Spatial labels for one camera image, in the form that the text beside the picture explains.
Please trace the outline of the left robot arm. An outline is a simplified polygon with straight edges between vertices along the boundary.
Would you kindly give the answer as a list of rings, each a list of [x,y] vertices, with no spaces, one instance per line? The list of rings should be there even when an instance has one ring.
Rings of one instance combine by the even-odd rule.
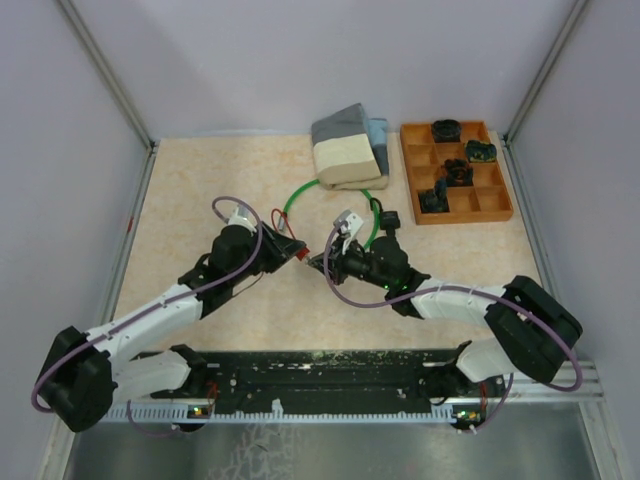
[[[96,425],[113,404],[201,394],[208,384],[201,354],[184,344],[150,356],[143,351],[210,315],[232,299],[239,283],[275,272],[305,247],[264,222],[225,226],[210,252],[155,300],[86,332],[60,331],[31,393],[33,407],[56,414],[79,433]]]

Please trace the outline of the black Kaijing padlock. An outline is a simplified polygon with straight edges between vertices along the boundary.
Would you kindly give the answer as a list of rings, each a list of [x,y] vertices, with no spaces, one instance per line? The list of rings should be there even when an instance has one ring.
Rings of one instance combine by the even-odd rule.
[[[372,197],[369,205],[374,216],[374,230],[382,231],[388,237],[395,237],[396,231],[401,227],[401,221],[397,211],[385,210],[382,202]]]

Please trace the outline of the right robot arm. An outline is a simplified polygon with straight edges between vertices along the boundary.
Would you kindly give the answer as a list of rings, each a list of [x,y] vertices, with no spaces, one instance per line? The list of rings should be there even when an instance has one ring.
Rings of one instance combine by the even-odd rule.
[[[401,316],[490,329],[491,338],[461,345],[446,372],[448,387],[458,395],[470,395],[489,377],[515,372],[551,386],[566,362],[576,374],[570,388],[582,383],[573,348],[583,329],[529,277],[518,275],[497,287],[448,284],[413,268],[391,237],[380,237],[369,248],[339,237],[308,263],[324,274],[332,290],[348,278],[383,288],[379,307],[389,306]]]

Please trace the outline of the green cable lock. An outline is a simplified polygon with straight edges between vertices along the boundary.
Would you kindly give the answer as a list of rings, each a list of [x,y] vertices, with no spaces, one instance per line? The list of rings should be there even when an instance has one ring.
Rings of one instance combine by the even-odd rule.
[[[271,212],[272,227],[279,233],[289,233],[292,238],[295,237],[292,228],[289,224],[289,212],[293,203],[307,190],[318,186],[320,182],[318,180],[311,180],[298,189],[296,189],[287,199],[282,209],[274,208]],[[364,248],[368,249],[373,241],[376,239],[380,230],[380,218],[379,215],[382,212],[381,202],[375,198],[368,190],[361,189],[360,192],[365,196],[368,201],[370,211],[373,215],[373,227],[372,231],[364,244]]]

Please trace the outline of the red cable seal lock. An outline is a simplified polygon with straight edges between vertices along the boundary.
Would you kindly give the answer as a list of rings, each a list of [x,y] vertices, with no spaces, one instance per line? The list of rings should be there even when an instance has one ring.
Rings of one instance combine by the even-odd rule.
[[[288,214],[285,213],[282,209],[273,208],[270,213],[271,224],[272,227],[281,234],[288,234],[293,240],[296,240],[297,237],[290,225]],[[309,254],[309,249],[307,247],[303,247],[296,253],[296,258],[299,261],[303,261]]]

